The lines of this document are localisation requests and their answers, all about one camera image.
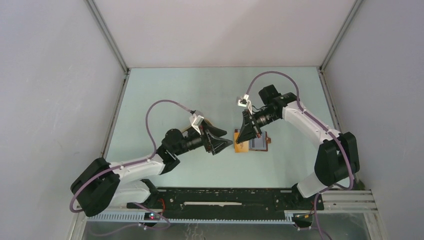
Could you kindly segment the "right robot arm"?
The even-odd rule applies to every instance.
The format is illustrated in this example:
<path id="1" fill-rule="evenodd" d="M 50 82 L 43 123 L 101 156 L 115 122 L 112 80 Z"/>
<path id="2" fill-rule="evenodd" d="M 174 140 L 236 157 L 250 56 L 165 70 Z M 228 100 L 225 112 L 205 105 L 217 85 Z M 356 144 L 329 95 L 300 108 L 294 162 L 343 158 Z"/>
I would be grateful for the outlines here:
<path id="1" fill-rule="evenodd" d="M 284 120 L 308 137 L 317 148 L 313 172 L 292 187 L 290 201 L 295 208 L 304 209 L 310 204 L 311 196 L 341 180 L 354 180 L 354 174 L 360 170 L 360 162 L 357 140 L 351 132 L 341 133 L 324 124 L 309 113 L 292 92 L 281 94 L 274 85 L 269 85 L 259 91 L 259 96 L 264 105 L 257 112 L 252 111 L 248 94 L 237 100 L 237 105 L 245 108 L 237 144 L 260 138 L 264 126 Z"/>

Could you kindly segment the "brown leather card holder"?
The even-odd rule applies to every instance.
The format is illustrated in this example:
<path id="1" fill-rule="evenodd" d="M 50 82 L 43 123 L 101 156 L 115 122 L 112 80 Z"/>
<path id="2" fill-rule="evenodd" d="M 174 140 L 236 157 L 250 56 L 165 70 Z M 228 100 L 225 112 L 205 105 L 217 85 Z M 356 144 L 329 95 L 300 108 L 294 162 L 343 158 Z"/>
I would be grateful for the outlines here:
<path id="1" fill-rule="evenodd" d="M 249 140 L 249 152 L 267 152 L 271 143 L 272 139 L 269 137 L 268 132 L 265 131 L 260 138 Z"/>

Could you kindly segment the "beige card tray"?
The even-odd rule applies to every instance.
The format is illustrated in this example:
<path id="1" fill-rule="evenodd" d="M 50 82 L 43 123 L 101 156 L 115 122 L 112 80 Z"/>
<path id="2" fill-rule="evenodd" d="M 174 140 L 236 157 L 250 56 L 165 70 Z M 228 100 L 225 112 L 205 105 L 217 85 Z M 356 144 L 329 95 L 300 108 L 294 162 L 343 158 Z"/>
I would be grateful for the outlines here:
<path id="1" fill-rule="evenodd" d="M 209 121 L 209 119 L 204 118 L 199 124 L 198 124 L 198 128 L 199 130 L 196 130 L 195 128 L 193 128 L 191 125 L 189 125 L 188 127 L 181 129 L 181 133 L 183 134 L 184 137 L 190 135 L 190 134 L 199 134 L 202 135 L 203 134 L 203 127 L 205 126 L 212 126 L 213 124 Z"/>

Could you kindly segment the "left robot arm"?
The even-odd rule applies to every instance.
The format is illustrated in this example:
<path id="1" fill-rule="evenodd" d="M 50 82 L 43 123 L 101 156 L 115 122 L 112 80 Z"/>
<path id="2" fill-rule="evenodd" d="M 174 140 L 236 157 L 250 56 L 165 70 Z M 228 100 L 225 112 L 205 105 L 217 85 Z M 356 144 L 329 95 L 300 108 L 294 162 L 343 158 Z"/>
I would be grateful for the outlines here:
<path id="1" fill-rule="evenodd" d="M 189 151 L 204 148 L 212 155 L 222 152 L 233 144 L 224 138 L 226 134 L 227 131 L 203 120 L 199 130 L 192 126 L 183 131 L 168 130 L 152 156 L 121 162 L 107 162 L 99 157 L 71 184 L 72 202 L 77 202 L 88 217 L 129 203 L 153 208 L 158 202 L 158 190 L 149 177 L 172 171 L 180 163 L 178 156 Z"/>

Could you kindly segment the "orange yellow card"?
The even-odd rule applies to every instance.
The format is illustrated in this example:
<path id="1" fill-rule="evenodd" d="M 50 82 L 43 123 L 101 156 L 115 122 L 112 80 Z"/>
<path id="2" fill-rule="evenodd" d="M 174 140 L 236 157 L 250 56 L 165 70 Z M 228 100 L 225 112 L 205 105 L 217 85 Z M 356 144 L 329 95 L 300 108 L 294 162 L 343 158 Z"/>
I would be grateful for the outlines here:
<path id="1" fill-rule="evenodd" d="M 234 137 L 234 151 L 235 151 L 235 153 L 248 153 L 250 143 L 249 143 L 249 141 L 237 143 L 237 139 L 238 139 L 239 135 L 240 135 L 240 133 L 236 129 L 234 131 L 234 135 L 233 135 L 233 137 Z"/>

